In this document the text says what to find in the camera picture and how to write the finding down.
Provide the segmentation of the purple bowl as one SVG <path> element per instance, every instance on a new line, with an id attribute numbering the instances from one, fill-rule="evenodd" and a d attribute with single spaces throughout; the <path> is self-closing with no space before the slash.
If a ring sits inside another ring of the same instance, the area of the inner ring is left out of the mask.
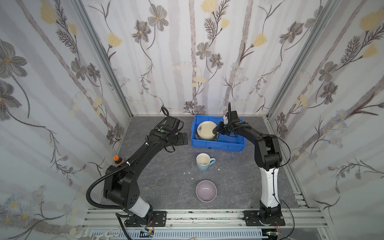
<path id="1" fill-rule="evenodd" d="M 212 202 L 217 197 L 217 193 L 216 185 L 209 180 L 200 181 L 196 186 L 197 198 L 202 202 Z"/>

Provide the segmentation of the cream floral plate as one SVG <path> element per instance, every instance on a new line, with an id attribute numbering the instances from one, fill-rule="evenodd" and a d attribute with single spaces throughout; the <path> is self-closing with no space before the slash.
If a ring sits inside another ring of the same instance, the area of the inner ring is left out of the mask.
<path id="1" fill-rule="evenodd" d="M 212 138 L 215 133 L 214 129 L 217 127 L 217 124 L 212 121 L 204 121 L 198 125 L 197 134 L 202 138 Z"/>

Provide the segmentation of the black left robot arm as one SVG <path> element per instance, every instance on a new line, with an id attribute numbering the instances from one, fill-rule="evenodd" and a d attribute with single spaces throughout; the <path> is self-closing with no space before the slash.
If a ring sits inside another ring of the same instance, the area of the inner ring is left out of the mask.
<path id="1" fill-rule="evenodd" d="M 188 144 L 187 133 L 181 132 L 183 127 L 184 122 L 175 117 L 166 117 L 154 127 L 130 158 L 107 169 L 103 197 L 126 213 L 146 218 L 152 207 L 140 197 L 139 176 L 157 153 L 172 153 L 176 146 Z"/>

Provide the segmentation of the green patterned small plate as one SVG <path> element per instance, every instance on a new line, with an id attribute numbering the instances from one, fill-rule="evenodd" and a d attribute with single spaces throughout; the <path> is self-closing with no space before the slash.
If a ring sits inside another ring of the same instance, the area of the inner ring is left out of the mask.
<path id="1" fill-rule="evenodd" d="M 201 141 L 217 141 L 219 139 L 220 134 L 216 133 L 212 138 L 202 138 L 199 134 L 195 134 L 196 139 Z"/>

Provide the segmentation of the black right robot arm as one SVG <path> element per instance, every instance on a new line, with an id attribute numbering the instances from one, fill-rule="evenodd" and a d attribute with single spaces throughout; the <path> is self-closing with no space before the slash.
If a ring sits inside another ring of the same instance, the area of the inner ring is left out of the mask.
<path id="1" fill-rule="evenodd" d="M 279 138 L 263 134 L 238 118 L 236 111 L 229 110 L 213 133 L 242 136 L 254 144 L 255 162 L 261 171 L 262 195 L 258 212 L 259 222 L 264 226 L 284 226 L 281 204 L 278 197 L 278 172 L 282 162 Z"/>

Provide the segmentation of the light blue mug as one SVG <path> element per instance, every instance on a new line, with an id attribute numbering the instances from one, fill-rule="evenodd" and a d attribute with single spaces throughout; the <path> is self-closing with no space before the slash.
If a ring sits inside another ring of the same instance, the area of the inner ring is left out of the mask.
<path id="1" fill-rule="evenodd" d="M 206 153 L 201 153 L 196 157 L 197 168 L 200 171 L 206 171 L 209 168 L 209 166 L 213 165 L 215 162 L 216 162 L 216 159 L 211 158 Z"/>

